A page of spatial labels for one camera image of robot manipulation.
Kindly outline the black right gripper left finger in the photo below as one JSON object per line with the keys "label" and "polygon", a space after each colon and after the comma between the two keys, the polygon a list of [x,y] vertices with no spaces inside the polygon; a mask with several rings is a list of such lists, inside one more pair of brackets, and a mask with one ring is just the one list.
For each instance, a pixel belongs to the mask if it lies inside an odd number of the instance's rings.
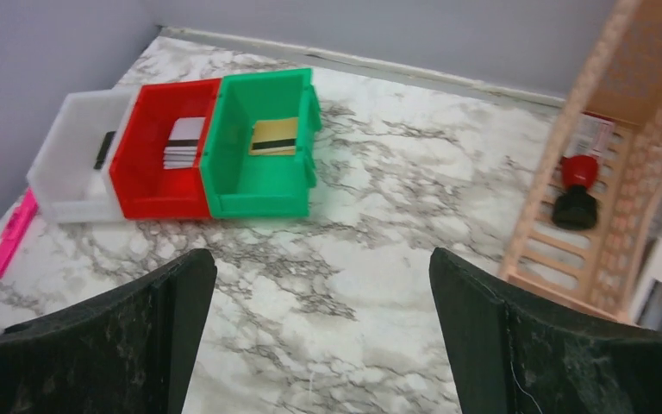
{"label": "black right gripper left finger", "polygon": [[179,413],[217,268],[193,249],[0,334],[0,413]]}

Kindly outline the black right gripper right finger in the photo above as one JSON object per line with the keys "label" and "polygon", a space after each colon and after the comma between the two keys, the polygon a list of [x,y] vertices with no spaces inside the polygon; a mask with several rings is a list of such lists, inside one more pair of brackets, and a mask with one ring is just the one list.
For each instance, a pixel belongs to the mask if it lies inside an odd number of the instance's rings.
{"label": "black right gripper right finger", "polygon": [[662,331],[556,304],[444,248],[428,274],[464,413],[662,413]]}

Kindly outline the red plastic bin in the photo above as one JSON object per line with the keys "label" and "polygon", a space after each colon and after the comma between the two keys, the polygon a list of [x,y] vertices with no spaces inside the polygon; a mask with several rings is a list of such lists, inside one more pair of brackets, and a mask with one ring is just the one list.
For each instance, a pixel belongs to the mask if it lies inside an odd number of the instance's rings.
{"label": "red plastic bin", "polygon": [[[109,166],[109,176],[127,219],[210,219],[198,163],[222,81],[143,85],[122,139]],[[166,170],[164,148],[174,123],[182,117],[204,117],[197,156],[190,168]]]}

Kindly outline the white plastic bin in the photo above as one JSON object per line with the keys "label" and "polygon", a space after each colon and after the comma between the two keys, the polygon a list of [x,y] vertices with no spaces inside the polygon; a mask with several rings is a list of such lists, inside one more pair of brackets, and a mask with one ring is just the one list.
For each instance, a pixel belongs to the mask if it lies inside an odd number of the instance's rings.
{"label": "white plastic bin", "polygon": [[[49,223],[114,223],[125,219],[109,176],[140,88],[66,95],[27,180]],[[100,171],[93,169],[103,136],[115,137]]]}

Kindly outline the green plastic bin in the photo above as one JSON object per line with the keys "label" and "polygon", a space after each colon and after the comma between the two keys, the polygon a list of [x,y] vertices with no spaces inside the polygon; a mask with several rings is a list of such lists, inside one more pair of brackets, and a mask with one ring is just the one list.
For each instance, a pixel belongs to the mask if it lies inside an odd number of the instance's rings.
{"label": "green plastic bin", "polygon": [[[226,76],[199,160],[214,218],[306,217],[321,109],[309,68]],[[294,155],[250,155],[259,120],[298,118]]]}

